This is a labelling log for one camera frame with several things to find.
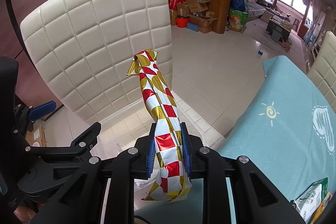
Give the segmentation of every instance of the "orange bucket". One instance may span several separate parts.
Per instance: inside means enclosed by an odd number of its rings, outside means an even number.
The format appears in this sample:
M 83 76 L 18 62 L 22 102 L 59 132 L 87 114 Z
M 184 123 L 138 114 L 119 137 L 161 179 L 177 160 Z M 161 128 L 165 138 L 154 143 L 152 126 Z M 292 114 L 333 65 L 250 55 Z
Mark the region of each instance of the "orange bucket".
M 186 28 L 187 23 L 190 21 L 190 17 L 177 17 L 176 25 L 180 28 Z

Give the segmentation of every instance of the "sun drawing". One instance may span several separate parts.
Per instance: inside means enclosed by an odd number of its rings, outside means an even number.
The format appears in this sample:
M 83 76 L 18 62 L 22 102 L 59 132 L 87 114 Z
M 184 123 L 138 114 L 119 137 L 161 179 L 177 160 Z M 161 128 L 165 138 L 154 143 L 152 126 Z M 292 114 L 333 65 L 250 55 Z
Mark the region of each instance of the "sun drawing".
M 273 126 L 273 120 L 272 119 L 274 119 L 277 116 L 277 114 L 280 114 L 279 112 L 275 111 L 275 108 L 273 106 L 274 106 L 274 102 L 272 102 L 272 104 L 266 108 L 266 113 L 260 113 L 259 114 L 259 116 L 266 114 L 271 119 L 271 127 Z

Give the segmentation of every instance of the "gift wrapping paper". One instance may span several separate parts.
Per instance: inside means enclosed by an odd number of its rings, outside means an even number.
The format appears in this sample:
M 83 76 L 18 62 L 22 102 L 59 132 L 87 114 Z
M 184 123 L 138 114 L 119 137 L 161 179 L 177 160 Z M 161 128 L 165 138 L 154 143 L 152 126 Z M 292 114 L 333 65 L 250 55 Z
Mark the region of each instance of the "gift wrapping paper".
M 160 173 L 144 200 L 176 202 L 187 197 L 191 182 L 184 170 L 182 136 L 175 99 L 156 65 L 157 52 L 134 56 L 127 75 L 139 75 L 146 109 L 156 123 L 155 152 Z

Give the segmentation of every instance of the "light blue tablecloth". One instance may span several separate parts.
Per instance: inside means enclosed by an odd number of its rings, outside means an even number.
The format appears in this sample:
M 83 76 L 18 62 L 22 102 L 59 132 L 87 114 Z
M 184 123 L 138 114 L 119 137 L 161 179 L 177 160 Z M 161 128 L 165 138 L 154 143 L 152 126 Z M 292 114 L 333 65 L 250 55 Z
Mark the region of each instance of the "light blue tablecloth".
M 233 159 L 248 156 L 288 200 L 298 198 L 312 182 L 325 177 L 328 191 L 335 192 L 335 113 L 287 57 L 278 56 L 263 65 L 263 85 L 218 152 Z M 185 201 L 153 202 L 135 213 L 152 224 L 175 223 L 177 219 L 201 224 L 202 183 L 193 180 Z

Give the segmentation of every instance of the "quilted chair back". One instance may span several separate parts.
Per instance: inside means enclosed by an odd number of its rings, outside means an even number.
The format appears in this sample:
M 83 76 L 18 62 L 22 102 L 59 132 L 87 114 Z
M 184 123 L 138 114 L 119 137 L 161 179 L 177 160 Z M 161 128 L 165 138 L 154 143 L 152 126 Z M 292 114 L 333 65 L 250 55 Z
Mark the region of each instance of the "quilted chair back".
M 139 78 L 126 76 L 142 49 L 158 52 L 171 85 L 168 0 L 48 0 L 22 21 L 21 33 L 50 90 L 87 123 L 142 97 Z
M 336 37 L 332 32 L 325 34 L 319 54 L 307 76 L 336 113 Z

